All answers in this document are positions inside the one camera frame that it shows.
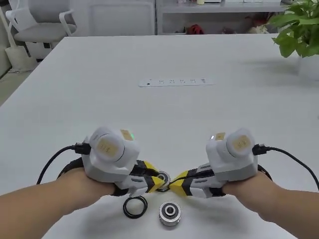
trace beige label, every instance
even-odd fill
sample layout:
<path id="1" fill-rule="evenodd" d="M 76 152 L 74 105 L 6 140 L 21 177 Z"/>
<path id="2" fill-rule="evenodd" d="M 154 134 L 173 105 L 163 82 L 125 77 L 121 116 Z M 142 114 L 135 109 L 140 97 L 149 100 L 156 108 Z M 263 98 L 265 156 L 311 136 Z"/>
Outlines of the beige label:
<path id="1" fill-rule="evenodd" d="M 215 137 L 215 140 L 223 140 L 225 138 L 226 133 L 218 133 Z"/>
<path id="2" fill-rule="evenodd" d="M 121 133 L 122 133 L 124 139 L 129 140 L 129 141 L 133 141 L 133 138 L 128 130 L 122 129 Z"/>
<path id="3" fill-rule="evenodd" d="M 250 145 L 250 139 L 246 135 L 242 135 L 238 139 L 233 141 L 233 146 L 238 151 L 242 151 L 245 148 L 248 148 Z"/>
<path id="4" fill-rule="evenodd" d="M 98 151 L 102 154 L 106 154 L 109 157 L 114 157 L 118 152 L 118 147 L 106 139 L 101 139 L 97 146 Z"/>

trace black rubber o-ring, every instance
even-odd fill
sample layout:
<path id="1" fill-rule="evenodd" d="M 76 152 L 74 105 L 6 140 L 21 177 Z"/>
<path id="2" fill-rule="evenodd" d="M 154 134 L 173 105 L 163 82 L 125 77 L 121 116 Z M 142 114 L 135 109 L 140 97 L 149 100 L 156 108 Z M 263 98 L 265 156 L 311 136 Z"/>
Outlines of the black rubber o-ring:
<path id="1" fill-rule="evenodd" d="M 144 204 L 144 208 L 143 208 L 143 211 L 140 213 L 140 214 L 132 214 L 128 211 L 127 209 L 127 204 L 130 200 L 133 200 L 133 199 L 137 199 L 137 200 L 140 200 L 143 204 Z M 146 201 L 146 199 L 142 196 L 138 196 L 138 197 L 135 197 L 135 198 L 128 198 L 127 200 L 125 200 L 124 204 L 123 204 L 123 213 L 125 216 L 127 216 L 128 218 L 131 218 L 131 219 L 137 219 L 137 218 L 140 218 L 141 216 L 144 215 L 144 213 L 146 212 L 148 208 L 148 202 Z"/>

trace black wrist strap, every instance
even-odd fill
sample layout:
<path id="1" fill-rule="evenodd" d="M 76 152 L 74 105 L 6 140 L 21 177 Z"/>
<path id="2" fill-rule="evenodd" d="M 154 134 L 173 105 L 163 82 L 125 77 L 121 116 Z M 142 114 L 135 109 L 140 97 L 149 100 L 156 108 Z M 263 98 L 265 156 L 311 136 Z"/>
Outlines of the black wrist strap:
<path id="1" fill-rule="evenodd" d="M 67 173 L 68 171 L 76 168 L 84 168 L 82 158 L 75 159 L 71 161 L 68 165 L 66 165 L 62 171 L 59 173 L 58 178 L 61 177 L 63 174 Z M 124 196 L 129 192 L 129 189 L 120 189 L 118 186 L 115 185 L 115 191 L 112 196 L 120 197 Z"/>

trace floor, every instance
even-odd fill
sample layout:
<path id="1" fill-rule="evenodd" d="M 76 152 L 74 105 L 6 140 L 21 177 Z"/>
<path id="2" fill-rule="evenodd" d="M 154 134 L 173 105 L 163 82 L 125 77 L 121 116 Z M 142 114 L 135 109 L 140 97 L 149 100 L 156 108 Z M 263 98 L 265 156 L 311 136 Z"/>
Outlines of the floor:
<path id="1" fill-rule="evenodd" d="M 7 73 L 0 79 L 0 106 L 11 96 L 11 94 L 30 75 L 26 73 Z"/>

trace white shelf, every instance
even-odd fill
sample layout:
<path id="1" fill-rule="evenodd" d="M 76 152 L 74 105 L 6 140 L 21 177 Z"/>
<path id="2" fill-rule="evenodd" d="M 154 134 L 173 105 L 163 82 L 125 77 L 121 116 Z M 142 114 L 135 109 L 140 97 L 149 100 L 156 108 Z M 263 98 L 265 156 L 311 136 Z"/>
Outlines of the white shelf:
<path id="1" fill-rule="evenodd" d="M 205 3 L 197 5 L 193 2 L 164 2 L 163 13 L 210 13 L 210 12 L 281 12 L 287 7 L 283 3 L 273 2 L 237 2 L 237 3 Z"/>

